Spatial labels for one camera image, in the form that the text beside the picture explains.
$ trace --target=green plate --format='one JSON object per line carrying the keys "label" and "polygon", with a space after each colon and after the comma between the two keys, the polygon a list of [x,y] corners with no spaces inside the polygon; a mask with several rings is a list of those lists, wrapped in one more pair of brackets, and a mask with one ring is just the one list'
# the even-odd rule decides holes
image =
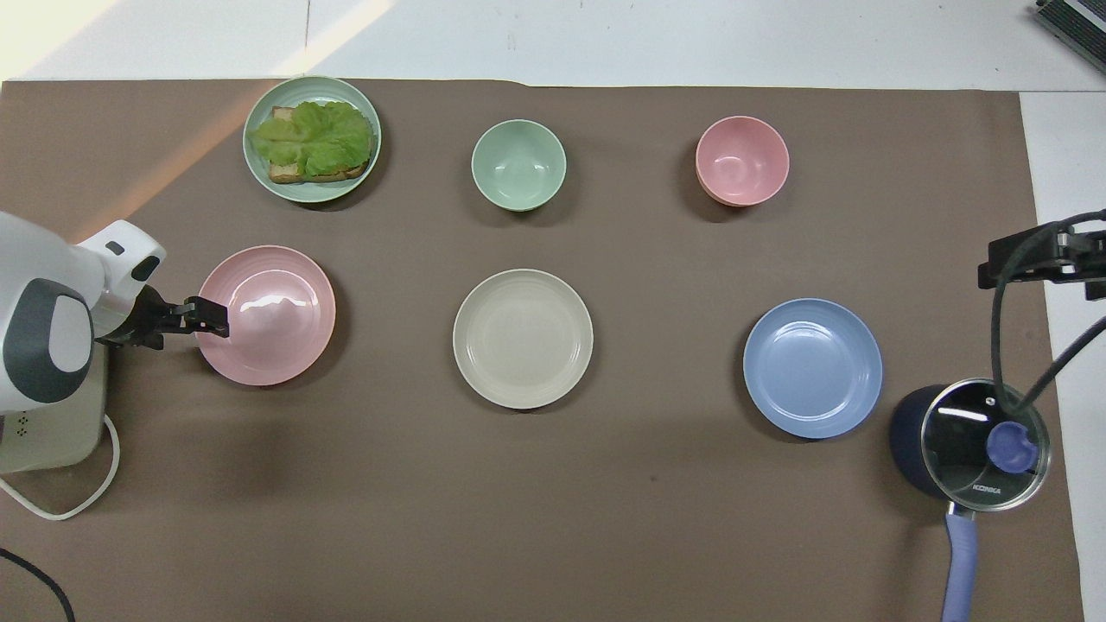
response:
{"label": "green plate", "polygon": [[[357,108],[361,114],[368,120],[368,125],[373,129],[373,152],[368,155],[368,166],[359,177],[345,179],[342,182],[327,182],[325,184],[312,184],[304,182],[301,184],[276,184],[269,178],[269,160],[261,157],[250,138],[247,135],[250,131],[257,129],[262,122],[272,116],[273,106],[295,107],[302,102],[346,102]],[[342,195],[356,188],[365,177],[373,172],[376,159],[380,155],[380,117],[376,114],[376,108],[369,103],[365,94],[355,89],[348,82],[335,77],[322,75],[305,75],[293,77],[286,82],[281,82],[273,86],[268,93],[258,100],[250,111],[250,116],[246,117],[246,127],[242,128],[242,154],[246,156],[246,164],[250,167],[250,173],[258,182],[269,188],[269,190],[288,200],[296,203],[323,203],[336,199]]]}

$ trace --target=lid knob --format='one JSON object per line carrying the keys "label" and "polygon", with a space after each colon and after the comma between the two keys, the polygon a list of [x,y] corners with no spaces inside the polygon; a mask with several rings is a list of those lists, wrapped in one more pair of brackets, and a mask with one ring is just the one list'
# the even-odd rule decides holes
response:
{"label": "lid knob", "polygon": [[1011,475],[1025,473],[1036,464],[1037,446],[1030,440],[1029,428],[1018,422],[1002,422],[987,436],[987,457]]}

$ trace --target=lettuce leaf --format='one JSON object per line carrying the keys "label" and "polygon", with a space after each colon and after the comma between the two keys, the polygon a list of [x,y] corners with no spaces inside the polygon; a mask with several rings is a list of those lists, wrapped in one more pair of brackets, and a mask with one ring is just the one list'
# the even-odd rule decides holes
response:
{"label": "lettuce leaf", "polygon": [[368,159],[373,131],[357,108],[345,102],[303,102],[292,121],[270,118],[249,133],[261,157],[300,175],[314,177],[355,168]]}

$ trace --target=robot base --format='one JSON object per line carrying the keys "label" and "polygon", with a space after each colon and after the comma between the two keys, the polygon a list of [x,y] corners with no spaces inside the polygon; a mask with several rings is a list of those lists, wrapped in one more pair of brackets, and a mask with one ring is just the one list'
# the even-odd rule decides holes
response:
{"label": "robot base", "polygon": [[0,421],[0,474],[69,466],[100,443],[107,396],[107,348],[95,344],[84,384],[61,402]]}

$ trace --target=pot handle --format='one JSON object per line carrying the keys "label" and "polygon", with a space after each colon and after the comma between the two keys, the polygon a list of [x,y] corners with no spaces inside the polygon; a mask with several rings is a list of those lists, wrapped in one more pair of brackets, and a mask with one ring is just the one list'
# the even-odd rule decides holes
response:
{"label": "pot handle", "polygon": [[945,587],[941,622],[968,622],[975,583],[975,512],[949,504],[945,527],[949,531],[952,560],[949,562],[949,580]]}

